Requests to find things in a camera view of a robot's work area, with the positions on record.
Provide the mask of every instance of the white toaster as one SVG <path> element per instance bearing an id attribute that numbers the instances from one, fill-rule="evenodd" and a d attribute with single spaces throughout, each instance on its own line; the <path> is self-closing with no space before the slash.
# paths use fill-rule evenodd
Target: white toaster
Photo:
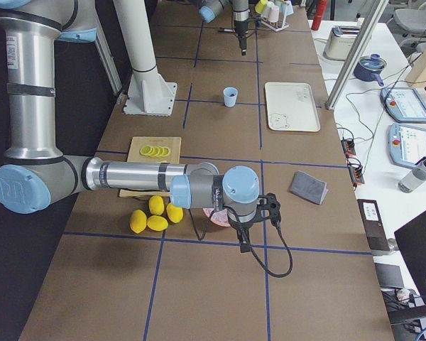
<path id="1" fill-rule="evenodd" d="M 346 60 L 359 31 L 358 26 L 334 26 L 329 33 L 324 56 L 333 60 Z"/>

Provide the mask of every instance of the wooden cutting board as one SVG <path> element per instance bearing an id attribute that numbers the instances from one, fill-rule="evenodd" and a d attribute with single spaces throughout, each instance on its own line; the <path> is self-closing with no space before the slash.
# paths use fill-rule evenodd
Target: wooden cutting board
<path id="1" fill-rule="evenodd" d="M 158 136 L 135 136 L 131 141 L 128 158 L 126 162 L 144 162 L 144 163 L 180 163 L 180 148 L 182 144 L 181 137 L 158 137 Z M 170 148 L 168 156 L 152 158 L 141 155 L 140 150 L 143 146 L 160 146 Z M 160 195 L 168 197 L 169 192 L 134 192 L 130 190 L 120 190 L 119 197 L 150 197 Z"/>

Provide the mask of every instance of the red cylinder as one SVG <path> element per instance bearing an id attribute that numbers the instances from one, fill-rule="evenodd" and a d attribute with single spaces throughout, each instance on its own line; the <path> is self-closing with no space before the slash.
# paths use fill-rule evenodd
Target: red cylinder
<path id="1" fill-rule="evenodd" d="M 319 0 L 319 3 L 317 4 L 317 8 L 315 10 L 314 20 L 312 21 L 311 25 L 311 29 L 313 31 L 317 31 L 319 29 L 325 10 L 327 9 L 327 4 L 328 0 Z"/>

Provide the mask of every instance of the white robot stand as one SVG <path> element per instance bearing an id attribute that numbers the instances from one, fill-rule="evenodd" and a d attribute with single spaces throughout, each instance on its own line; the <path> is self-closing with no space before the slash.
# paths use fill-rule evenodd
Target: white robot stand
<path id="1" fill-rule="evenodd" d="M 133 68 L 124 112 L 170 116 L 177 83 L 158 73 L 144 1 L 114 0 L 114 5 Z"/>

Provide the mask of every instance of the blue pot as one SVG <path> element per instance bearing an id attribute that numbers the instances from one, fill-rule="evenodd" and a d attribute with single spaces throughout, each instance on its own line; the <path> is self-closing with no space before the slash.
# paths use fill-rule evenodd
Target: blue pot
<path id="1" fill-rule="evenodd" d="M 386 61 L 380 55 L 373 54 L 366 57 L 361 57 L 355 67 L 354 75 L 359 80 L 365 82 L 373 82 L 374 80 L 382 87 L 383 81 L 380 73 L 386 66 Z"/>

